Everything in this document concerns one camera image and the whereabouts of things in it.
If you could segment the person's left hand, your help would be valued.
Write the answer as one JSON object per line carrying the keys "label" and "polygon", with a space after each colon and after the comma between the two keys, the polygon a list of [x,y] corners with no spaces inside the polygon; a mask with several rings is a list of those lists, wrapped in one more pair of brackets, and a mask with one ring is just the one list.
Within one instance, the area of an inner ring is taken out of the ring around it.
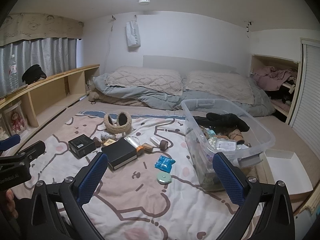
{"label": "person's left hand", "polygon": [[18,218],[18,212],[16,210],[15,200],[14,200],[14,193],[11,189],[8,189],[5,192],[5,211],[10,218]]}

